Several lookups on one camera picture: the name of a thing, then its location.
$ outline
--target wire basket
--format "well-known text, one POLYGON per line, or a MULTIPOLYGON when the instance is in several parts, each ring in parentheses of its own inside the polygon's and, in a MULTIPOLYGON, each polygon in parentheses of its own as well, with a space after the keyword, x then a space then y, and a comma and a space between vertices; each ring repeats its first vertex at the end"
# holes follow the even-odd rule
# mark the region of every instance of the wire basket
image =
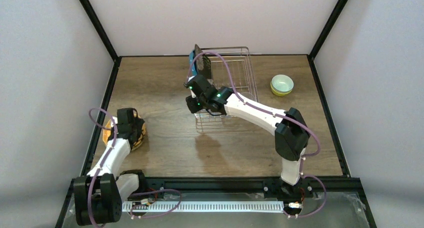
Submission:
MULTIPOLYGON (((246 46, 234 47, 215 47, 202 48, 202 51, 214 51, 220 54, 228 64, 231 71, 232 81, 234 82, 237 92, 248 99, 255 102, 258 100, 258 90, 256 87, 255 74, 253 71, 252 60, 249 53, 249 48, 246 46)), ((217 56, 207 55, 211 61, 211 72, 213 85, 219 89, 221 87, 231 87, 227 69, 224 62, 217 56)), ((219 113, 209 114, 206 110, 201 110, 194 114, 196 124, 215 123, 221 118, 232 117, 230 115, 219 115, 219 113)))

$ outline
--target bowl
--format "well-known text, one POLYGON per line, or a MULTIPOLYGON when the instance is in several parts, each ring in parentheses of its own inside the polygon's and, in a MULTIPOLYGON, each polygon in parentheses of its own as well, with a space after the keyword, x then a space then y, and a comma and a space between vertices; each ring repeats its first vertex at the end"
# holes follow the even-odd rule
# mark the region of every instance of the bowl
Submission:
POLYGON ((292 92, 295 84, 293 80, 284 74, 278 74, 271 80, 271 91, 274 95, 282 97, 292 92))

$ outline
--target wooden surface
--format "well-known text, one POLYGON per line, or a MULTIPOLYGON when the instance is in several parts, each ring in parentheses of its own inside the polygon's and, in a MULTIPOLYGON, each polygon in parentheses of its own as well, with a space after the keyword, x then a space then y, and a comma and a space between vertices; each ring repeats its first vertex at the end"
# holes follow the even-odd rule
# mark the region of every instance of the wooden surface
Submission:
MULTIPOLYGON (((306 124, 319 137, 322 150, 305 161, 304 172, 313 175, 341 175, 335 147, 306 56, 252 56, 258 98, 264 105, 298 109, 306 124), (294 81, 293 91, 284 97, 271 93, 270 81, 285 74, 294 81)), ((274 137, 240 118, 196 123, 187 108, 183 87, 187 57, 126 57, 122 59, 108 111, 133 107, 146 121, 143 145, 124 160, 121 171, 142 169, 159 177, 259 177, 279 176, 281 158, 274 137)), ((307 153, 316 150, 311 138, 307 153)), ((105 150, 101 139, 95 164, 105 150)))

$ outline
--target blue object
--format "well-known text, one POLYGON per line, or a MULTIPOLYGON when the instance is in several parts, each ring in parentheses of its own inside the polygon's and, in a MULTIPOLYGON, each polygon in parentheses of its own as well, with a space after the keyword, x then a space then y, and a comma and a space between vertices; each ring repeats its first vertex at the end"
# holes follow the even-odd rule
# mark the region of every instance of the blue object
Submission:
MULTIPOLYGON (((188 65, 190 65, 190 64, 193 62, 194 58, 195 58, 195 50, 193 50, 193 51, 192 51, 192 52, 188 55, 188 65)), ((193 67, 191 67, 191 74, 192 74, 193 76, 195 76, 195 75, 197 75, 197 74, 198 74, 197 69, 196 69, 196 63, 194 63, 193 67)))

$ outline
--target gray wall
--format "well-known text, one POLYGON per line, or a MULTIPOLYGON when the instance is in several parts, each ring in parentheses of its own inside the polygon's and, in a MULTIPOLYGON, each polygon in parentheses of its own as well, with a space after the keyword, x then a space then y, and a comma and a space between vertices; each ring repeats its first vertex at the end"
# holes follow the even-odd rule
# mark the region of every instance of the gray wall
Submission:
POLYGON ((113 62, 78 0, 0 2, 0 227, 54 227, 113 62))
POLYGON ((378 227, 424 223, 424 0, 349 0, 315 62, 378 227))
POLYGON ((337 0, 90 0, 120 56, 201 47, 308 54, 337 0))

